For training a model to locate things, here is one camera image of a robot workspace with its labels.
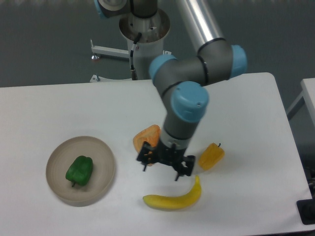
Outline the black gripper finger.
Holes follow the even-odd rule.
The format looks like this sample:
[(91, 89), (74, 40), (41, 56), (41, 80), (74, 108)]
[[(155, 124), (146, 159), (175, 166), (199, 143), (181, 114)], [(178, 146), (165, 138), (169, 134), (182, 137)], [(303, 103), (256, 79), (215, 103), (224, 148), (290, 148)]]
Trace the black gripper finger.
[(179, 177), (183, 176), (190, 177), (194, 168), (194, 164), (195, 164), (194, 155), (183, 156), (183, 158), (179, 162), (175, 163), (174, 170), (177, 172), (175, 181), (177, 181)]
[(145, 141), (136, 158), (136, 160), (143, 165), (144, 172), (146, 171), (146, 168), (148, 166), (151, 166), (154, 164), (152, 151), (153, 151), (153, 147), (147, 141)]

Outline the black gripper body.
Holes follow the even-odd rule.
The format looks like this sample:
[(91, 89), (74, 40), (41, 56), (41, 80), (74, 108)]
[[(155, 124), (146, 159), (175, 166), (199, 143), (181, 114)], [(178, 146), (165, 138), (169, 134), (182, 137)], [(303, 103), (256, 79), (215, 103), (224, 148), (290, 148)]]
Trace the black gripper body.
[(187, 147), (179, 146), (176, 143), (167, 145), (159, 138), (158, 144), (154, 149), (154, 164), (161, 163), (174, 168), (174, 164), (183, 158), (186, 149)]

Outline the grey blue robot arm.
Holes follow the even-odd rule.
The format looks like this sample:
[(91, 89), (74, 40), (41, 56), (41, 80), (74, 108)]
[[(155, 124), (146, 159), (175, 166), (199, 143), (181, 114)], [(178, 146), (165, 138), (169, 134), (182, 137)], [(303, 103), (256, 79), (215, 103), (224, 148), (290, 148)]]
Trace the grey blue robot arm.
[(94, 4), (101, 17), (120, 16), (119, 28), (128, 49), (92, 46), (93, 55), (127, 59), (131, 79), (150, 79), (167, 111), (157, 144), (141, 144), (137, 160), (143, 166), (171, 166), (178, 177), (190, 176), (195, 157), (185, 152), (206, 112), (205, 87), (244, 74), (244, 49), (225, 40), (205, 0), (176, 2), (196, 50), (196, 56), (185, 60), (163, 49), (170, 20), (156, 0), (96, 0)]

